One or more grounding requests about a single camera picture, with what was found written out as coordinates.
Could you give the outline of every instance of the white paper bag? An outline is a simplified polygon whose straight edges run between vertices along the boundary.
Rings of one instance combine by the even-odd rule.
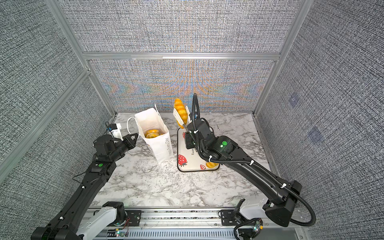
[[[139,135],[147,143],[158,163],[173,157],[169,131],[157,111],[157,108],[156,110],[154,108],[150,108],[135,114],[135,120],[139,129]],[[150,129],[158,129],[163,135],[154,138],[146,138],[145,133]]]

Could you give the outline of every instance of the white bag handle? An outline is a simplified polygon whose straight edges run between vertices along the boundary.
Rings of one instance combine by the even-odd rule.
[[[129,131],[129,128],[128,128],[128,121],[129,121],[131,118],[135,119],[135,122],[136,122],[136,124],[137,124],[137,121],[136,121],[136,118],[135,118],[135,117],[130,117],[130,118],[128,118],[128,120],[127,120],[127,130],[128,130],[128,133],[129,133],[129,134],[131,134],[131,132]]]

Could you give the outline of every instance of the red strawberry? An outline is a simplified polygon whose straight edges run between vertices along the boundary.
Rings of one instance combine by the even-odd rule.
[[[180,167],[187,165],[187,159],[183,155],[179,154],[178,159],[179,159],[178,163]]]

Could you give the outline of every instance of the white marble surface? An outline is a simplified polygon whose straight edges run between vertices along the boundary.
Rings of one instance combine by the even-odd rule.
[[[122,123],[123,135],[127,134],[126,121],[131,116],[134,114],[121,113],[116,118],[116,123]],[[94,198],[92,206],[120,201],[125,206],[230,207],[244,197],[264,196],[248,180],[226,166],[216,171],[179,172],[176,166],[179,127],[171,113],[161,116],[170,132],[174,157],[157,164],[139,137],[136,147],[116,162],[117,168]],[[226,135],[233,139],[249,156],[270,169],[251,114],[211,113],[201,114],[201,117],[207,119],[216,136]],[[137,132],[133,119],[129,122],[129,130]]]

